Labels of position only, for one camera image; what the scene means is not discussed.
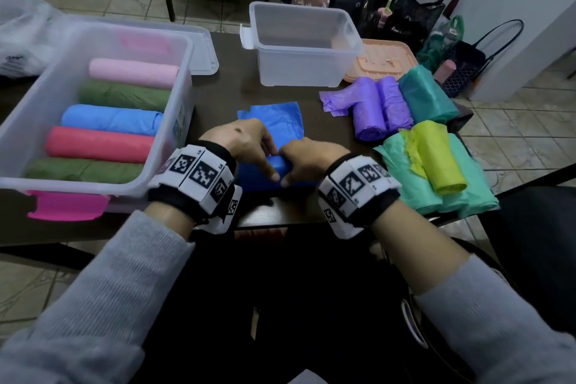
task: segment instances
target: white plastic bag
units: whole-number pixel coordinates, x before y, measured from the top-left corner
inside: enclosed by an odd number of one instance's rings
[[[43,0],[0,0],[0,75],[41,74],[70,29],[66,14]]]

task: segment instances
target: black pants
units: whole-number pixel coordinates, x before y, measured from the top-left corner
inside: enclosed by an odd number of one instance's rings
[[[369,234],[345,241],[327,224],[292,227],[276,246],[195,235],[133,383],[287,383],[306,368],[329,384],[404,382],[388,318],[398,302]]]

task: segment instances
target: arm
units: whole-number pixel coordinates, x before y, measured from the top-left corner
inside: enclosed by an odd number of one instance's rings
[[[312,140],[284,146],[280,152],[294,165],[284,184],[320,179],[348,152],[342,149]],[[569,382],[576,376],[574,339],[553,331],[486,264],[420,214],[397,200],[371,229],[479,382]]]
[[[279,179],[263,147],[277,150],[260,121],[219,126],[202,139]],[[184,239],[194,225],[162,202],[133,213],[33,327],[6,343],[0,382],[128,382],[143,360],[140,346],[194,249]]]

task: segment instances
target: clear plastic bin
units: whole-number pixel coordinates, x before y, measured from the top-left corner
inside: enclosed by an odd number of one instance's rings
[[[189,64],[190,38],[169,31],[115,24],[78,24],[73,36],[0,126],[0,188],[28,191],[86,193],[140,198],[148,181],[176,147],[184,145],[194,109]],[[64,111],[78,103],[78,89],[89,77],[93,58],[134,60],[177,65],[162,124],[139,177],[127,184],[24,179],[30,161],[45,158],[47,135],[60,124]]]
[[[337,87],[364,52],[346,11],[250,3],[250,26],[240,27],[246,49],[257,49],[265,86]]]

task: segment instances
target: person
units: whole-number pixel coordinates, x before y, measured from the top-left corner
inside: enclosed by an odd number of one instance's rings
[[[279,180],[266,162],[266,154],[278,150],[260,121],[219,126],[201,140]],[[321,180],[349,151],[303,138],[279,153],[293,165],[282,180],[286,187]],[[478,382],[574,381],[574,339],[553,331],[478,257],[397,197],[377,214],[363,234],[379,240]],[[33,327],[7,341],[0,381],[334,383],[389,377],[394,363],[386,355],[394,348],[383,351],[389,329],[378,314],[385,310],[387,285],[373,270],[365,241],[336,239],[326,225],[311,234],[306,231],[313,227],[302,226],[260,258],[230,235],[194,227],[194,217],[158,200],[134,212]],[[249,343],[255,302],[260,349]]]

